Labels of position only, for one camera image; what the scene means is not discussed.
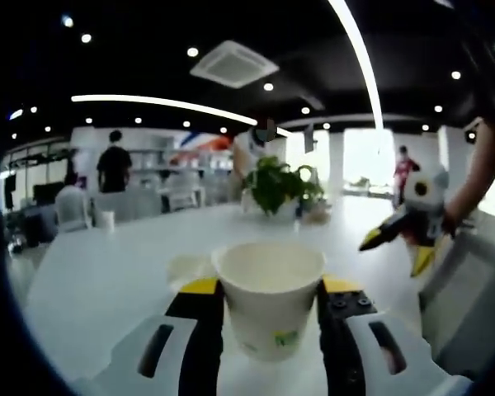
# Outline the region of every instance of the paper cup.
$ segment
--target paper cup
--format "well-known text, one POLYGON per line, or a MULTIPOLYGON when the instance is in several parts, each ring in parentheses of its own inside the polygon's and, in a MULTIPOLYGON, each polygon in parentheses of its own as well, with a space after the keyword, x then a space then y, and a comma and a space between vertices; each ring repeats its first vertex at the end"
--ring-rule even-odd
POLYGON ((116 229, 116 213, 114 211, 99 212, 99 227, 112 233, 116 229))
POLYGON ((282 361, 298 349, 324 255, 298 243, 247 243, 213 255, 233 333, 260 361, 282 361))

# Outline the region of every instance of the white table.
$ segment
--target white table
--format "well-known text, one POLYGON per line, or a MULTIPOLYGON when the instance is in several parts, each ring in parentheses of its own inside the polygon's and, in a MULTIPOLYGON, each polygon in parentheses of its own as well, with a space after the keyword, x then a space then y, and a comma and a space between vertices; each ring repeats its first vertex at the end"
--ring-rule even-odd
MULTIPOLYGON (((390 309, 418 328, 404 242, 357 251, 365 233, 391 211, 387 200, 347 196, 334 203, 332 220, 324 226, 272 223, 242 215, 237 205, 222 205, 121 224, 113 234, 100 229, 59 234, 36 273, 26 321, 66 380, 93 378, 125 335, 150 315, 165 312, 173 297, 165 267, 175 256, 260 239, 298 239, 325 253, 326 272, 363 285, 378 309, 390 309)), ((226 324, 219 394, 324 396, 314 320, 297 357, 272 367, 239 354, 226 324)))

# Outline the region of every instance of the air conditioning unit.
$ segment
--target air conditioning unit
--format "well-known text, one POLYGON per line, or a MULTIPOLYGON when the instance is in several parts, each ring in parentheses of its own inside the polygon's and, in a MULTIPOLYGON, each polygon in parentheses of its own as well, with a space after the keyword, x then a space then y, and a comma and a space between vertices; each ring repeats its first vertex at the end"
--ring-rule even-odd
POLYGON ((277 70, 276 64, 248 47, 225 41, 206 54, 192 68, 191 75, 238 89, 277 70))

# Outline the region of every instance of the potted plant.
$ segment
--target potted plant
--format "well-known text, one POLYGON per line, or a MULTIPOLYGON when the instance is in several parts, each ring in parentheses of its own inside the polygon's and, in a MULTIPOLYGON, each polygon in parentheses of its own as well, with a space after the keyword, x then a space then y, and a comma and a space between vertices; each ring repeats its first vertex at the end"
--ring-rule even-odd
POLYGON ((244 180, 244 188, 250 190, 252 198, 266 215, 276 215, 286 203, 295 205, 315 202, 324 194, 323 188, 312 181, 303 181, 300 172, 314 170, 308 165, 290 170, 290 165, 280 163, 277 157, 258 160, 257 167, 244 180))

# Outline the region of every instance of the ceiling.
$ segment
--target ceiling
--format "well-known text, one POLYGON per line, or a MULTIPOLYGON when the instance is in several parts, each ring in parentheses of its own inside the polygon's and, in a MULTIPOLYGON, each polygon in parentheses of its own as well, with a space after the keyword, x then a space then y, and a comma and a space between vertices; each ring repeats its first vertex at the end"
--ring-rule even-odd
MULTIPOLYGON (((351 42, 327 0, 205 2, 75 0, 24 4, 7 14, 7 60, 0 70, 0 117, 6 148, 69 134, 91 117, 95 126, 141 126, 228 134, 246 125, 214 115, 135 103, 72 103, 72 95, 126 94, 187 101, 277 124, 301 118, 371 113, 351 42), (66 27, 62 17, 73 18, 66 27), (92 41, 84 44, 82 34, 92 41), (240 89, 191 76, 203 55, 234 40, 280 70, 240 89), (196 47, 199 55, 187 56, 196 47), (266 92, 264 83, 274 90, 266 92), (30 108, 37 107, 32 114, 30 108), (301 108, 311 109, 308 115, 301 108), (21 117, 6 121, 17 109, 21 117), (17 136, 11 139, 12 133, 17 136)), ((414 117, 386 126, 421 132, 456 124, 475 76, 453 12, 432 0, 347 0, 363 35, 384 114, 414 117), (460 80, 451 72, 462 72, 460 80), (436 113, 436 105, 443 107, 436 113)), ((332 124, 332 130, 371 121, 332 124)))

